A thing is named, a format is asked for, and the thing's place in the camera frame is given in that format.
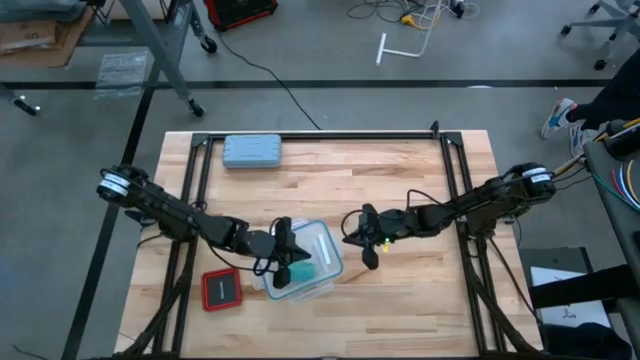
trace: black floor stripe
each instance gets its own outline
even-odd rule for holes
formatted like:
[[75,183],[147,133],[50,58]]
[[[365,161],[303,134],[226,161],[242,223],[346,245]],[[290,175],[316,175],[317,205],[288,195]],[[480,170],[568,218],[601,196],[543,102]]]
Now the black floor stripe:
[[[288,80],[290,89],[344,89],[344,88],[468,88],[489,86],[493,88],[546,88],[546,87],[603,87],[607,79],[540,79],[540,80]],[[12,90],[93,90],[92,81],[5,82]],[[278,89],[280,84],[271,80],[247,81],[187,81],[193,90],[212,89]],[[166,81],[159,82],[158,89],[171,89]]]
[[[153,68],[151,69],[151,74],[149,75],[150,83],[155,83],[158,80],[159,75],[160,66],[157,63],[154,63]],[[138,105],[138,111],[136,112],[136,117],[133,120],[133,125],[129,132],[127,145],[122,155],[122,163],[131,164],[133,162],[154,92],[155,87],[151,86],[146,88],[142,94],[140,104]],[[91,258],[89,271],[87,272],[87,277],[85,278],[84,286],[82,287],[80,300],[78,301],[78,306],[76,307],[76,312],[73,316],[73,321],[71,322],[71,328],[67,335],[67,341],[62,352],[62,360],[75,360],[78,357],[78,351],[80,350],[80,344],[82,343],[82,336],[87,325],[87,320],[89,319],[89,314],[91,313],[91,305],[93,304],[93,299],[95,297],[96,290],[98,289],[100,275],[102,273],[104,261],[107,257],[109,244],[111,243],[111,235],[113,234],[113,229],[115,227],[116,220],[118,219],[119,208],[120,207],[115,204],[109,204],[109,207],[107,208],[107,212],[102,222],[102,228],[100,229],[100,235],[98,235],[98,241]]]

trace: red square object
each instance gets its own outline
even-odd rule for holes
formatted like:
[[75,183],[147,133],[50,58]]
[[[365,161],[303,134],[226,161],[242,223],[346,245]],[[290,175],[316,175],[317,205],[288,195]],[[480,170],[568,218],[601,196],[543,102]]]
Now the red square object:
[[240,272],[223,269],[202,274],[202,308],[217,311],[242,303]]

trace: wooden tabletop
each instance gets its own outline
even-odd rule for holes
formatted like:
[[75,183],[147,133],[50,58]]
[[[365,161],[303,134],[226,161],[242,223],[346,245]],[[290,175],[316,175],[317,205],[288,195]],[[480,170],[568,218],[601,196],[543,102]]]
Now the wooden tabletop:
[[[497,175],[486,131],[462,131],[474,185]],[[167,133],[155,181],[179,195],[191,133]],[[369,202],[378,210],[404,208],[406,192],[419,189],[449,199],[439,142],[433,140],[317,140],[283,143],[282,165],[271,170],[226,170],[222,142],[214,148],[206,199],[209,214],[225,214],[266,229],[279,216],[322,219],[344,252],[344,272],[334,290],[301,304],[275,302],[241,272],[240,307],[204,312],[200,276],[226,266],[199,241],[189,301],[183,357],[436,357],[477,355],[460,250],[454,227],[435,238],[406,239],[388,253],[378,251],[380,267],[369,271],[361,249],[341,242],[339,225],[350,210]],[[196,169],[200,168],[202,154]],[[457,162],[457,183],[462,181]],[[192,197],[197,180],[194,180]],[[419,197],[412,204],[426,203]],[[355,228],[357,216],[347,222]],[[143,237],[157,233],[147,229]],[[510,226],[496,229],[495,241],[520,286],[522,265]],[[170,243],[157,239],[137,255],[116,351],[146,326],[158,308]],[[239,266],[253,259],[223,253]],[[540,337],[533,316],[518,298],[495,252],[489,260],[498,302],[534,346]],[[486,309],[483,321],[493,346]],[[169,321],[172,328],[173,318]],[[165,339],[170,346],[171,333]]]

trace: light blue case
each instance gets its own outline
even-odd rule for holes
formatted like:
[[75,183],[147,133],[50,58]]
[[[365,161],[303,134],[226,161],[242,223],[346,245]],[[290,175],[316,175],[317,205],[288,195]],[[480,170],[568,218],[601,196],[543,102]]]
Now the light blue case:
[[222,163],[229,169],[275,168],[280,166],[280,135],[229,135],[224,138]]

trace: white sneaker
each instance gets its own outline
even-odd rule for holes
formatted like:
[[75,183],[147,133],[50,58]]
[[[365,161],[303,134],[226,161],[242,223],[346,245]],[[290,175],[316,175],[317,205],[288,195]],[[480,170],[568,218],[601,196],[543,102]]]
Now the white sneaker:
[[542,135],[544,139],[548,139],[556,131],[569,126],[566,118],[567,113],[576,106],[578,105],[571,99],[562,98],[558,100],[551,109],[549,116],[547,116],[544,125],[542,125],[540,135]]
[[582,146],[593,141],[598,136],[597,130],[581,130],[582,124],[578,123],[569,128],[569,141],[571,141],[571,155],[576,157],[584,152]]

